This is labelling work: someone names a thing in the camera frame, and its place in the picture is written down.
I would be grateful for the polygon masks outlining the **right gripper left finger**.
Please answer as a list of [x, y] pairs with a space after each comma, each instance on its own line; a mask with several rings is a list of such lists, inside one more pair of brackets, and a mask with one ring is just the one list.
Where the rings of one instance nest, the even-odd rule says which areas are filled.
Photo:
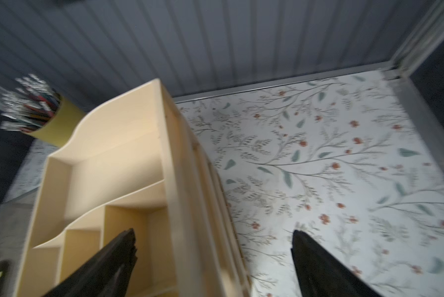
[[124, 297], [137, 262], [132, 228], [121, 232], [46, 297]]

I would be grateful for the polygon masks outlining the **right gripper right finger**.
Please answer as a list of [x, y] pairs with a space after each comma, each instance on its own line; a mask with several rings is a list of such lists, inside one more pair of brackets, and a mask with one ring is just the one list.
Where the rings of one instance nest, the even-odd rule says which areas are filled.
[[293, 231], [291, 254], [304, 297], [379, 296], [303, 231]]

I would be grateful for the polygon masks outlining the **beige drawer organizer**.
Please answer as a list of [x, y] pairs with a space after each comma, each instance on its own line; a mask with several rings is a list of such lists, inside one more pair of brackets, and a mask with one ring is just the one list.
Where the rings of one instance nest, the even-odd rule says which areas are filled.
[[43, 296], [128, 229], [128, 296], [249, 296], [220, 178], [158, 79], [95, 108], [47, 158], [14, 295]]

